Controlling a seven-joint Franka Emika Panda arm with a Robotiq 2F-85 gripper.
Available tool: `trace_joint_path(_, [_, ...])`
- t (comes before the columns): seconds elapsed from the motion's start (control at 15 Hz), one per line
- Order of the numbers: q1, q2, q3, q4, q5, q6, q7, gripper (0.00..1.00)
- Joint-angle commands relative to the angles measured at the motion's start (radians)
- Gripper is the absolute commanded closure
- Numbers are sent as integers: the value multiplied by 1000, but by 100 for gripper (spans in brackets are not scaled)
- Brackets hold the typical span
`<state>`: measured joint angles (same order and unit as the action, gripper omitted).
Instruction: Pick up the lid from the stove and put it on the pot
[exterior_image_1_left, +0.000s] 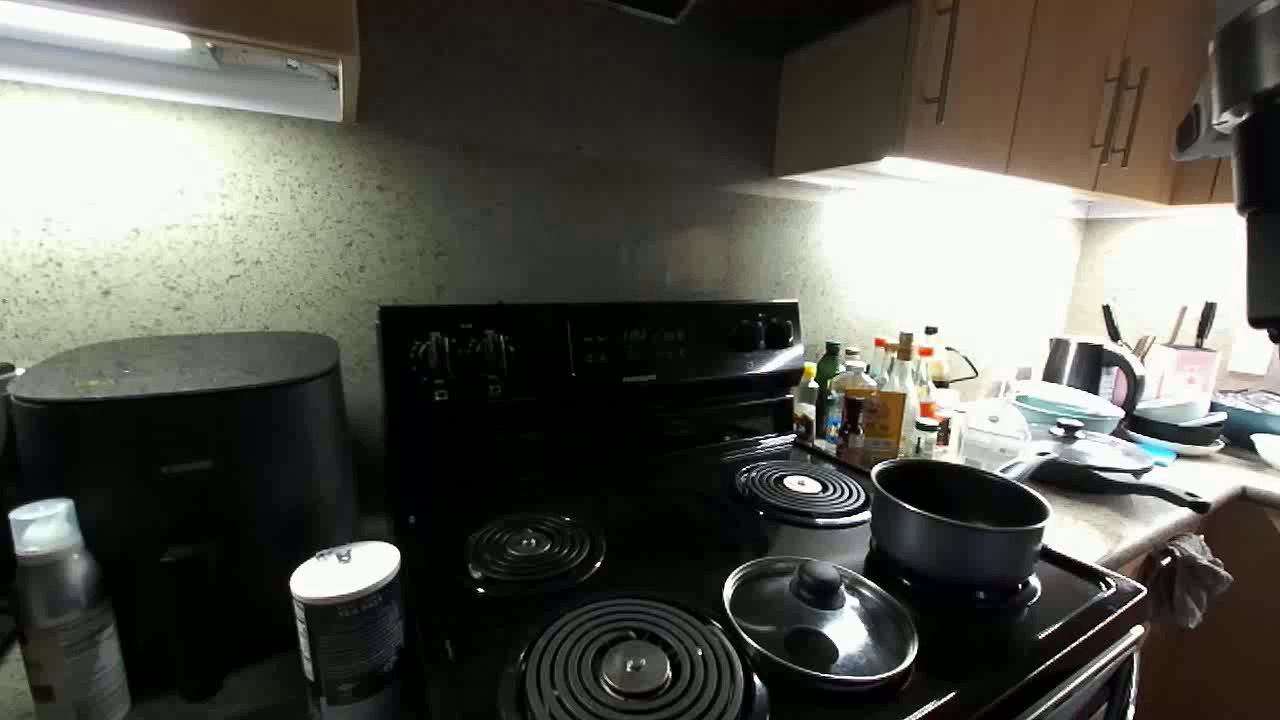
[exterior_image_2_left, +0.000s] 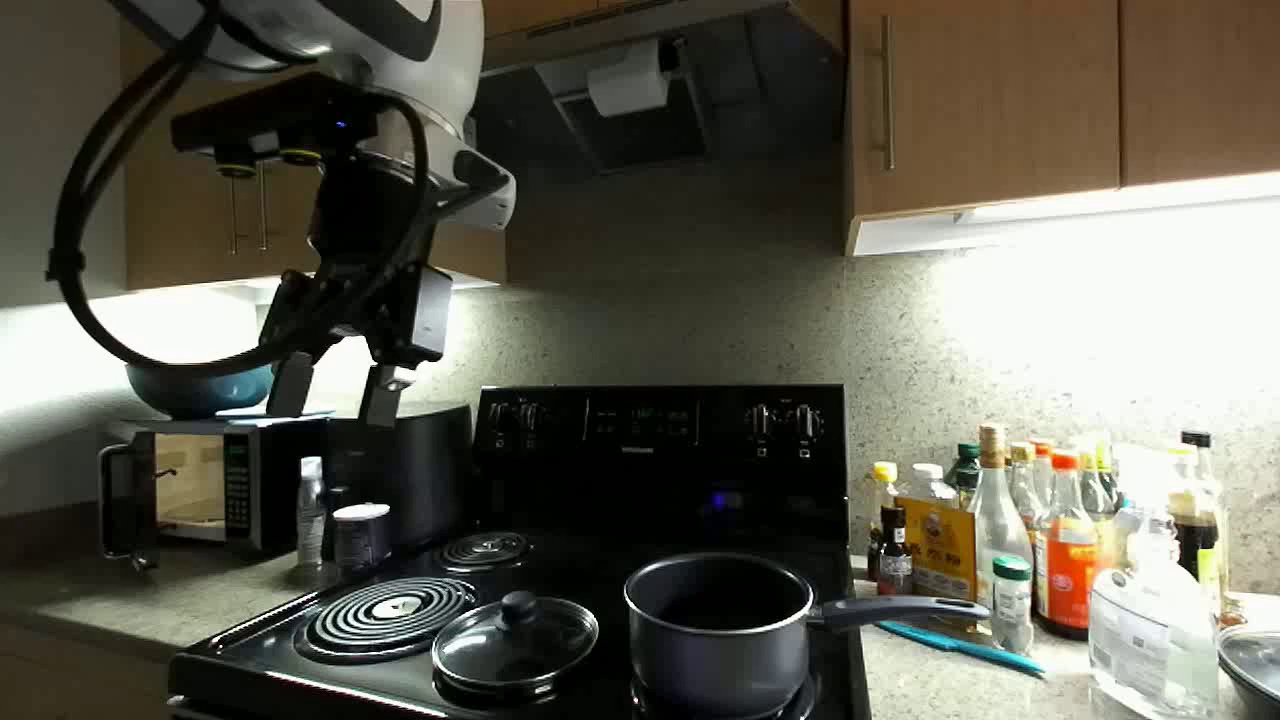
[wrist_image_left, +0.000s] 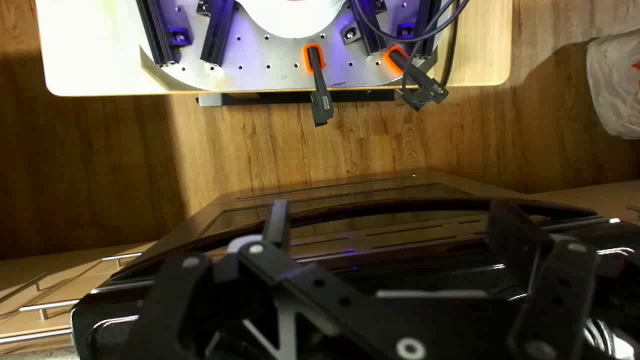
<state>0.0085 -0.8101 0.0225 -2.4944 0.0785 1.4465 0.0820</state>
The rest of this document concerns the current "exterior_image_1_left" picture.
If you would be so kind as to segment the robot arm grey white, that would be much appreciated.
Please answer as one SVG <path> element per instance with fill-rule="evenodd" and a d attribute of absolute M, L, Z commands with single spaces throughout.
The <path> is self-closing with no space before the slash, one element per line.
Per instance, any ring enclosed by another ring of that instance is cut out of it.
<path fill-rule="evenodd" d="M 1208 101 L 1183 114 L 1183 162 L 1231 156 L 1249 323 L 1280 346 L 1280 0 L 1225 0 L 1204 46 Z"/>

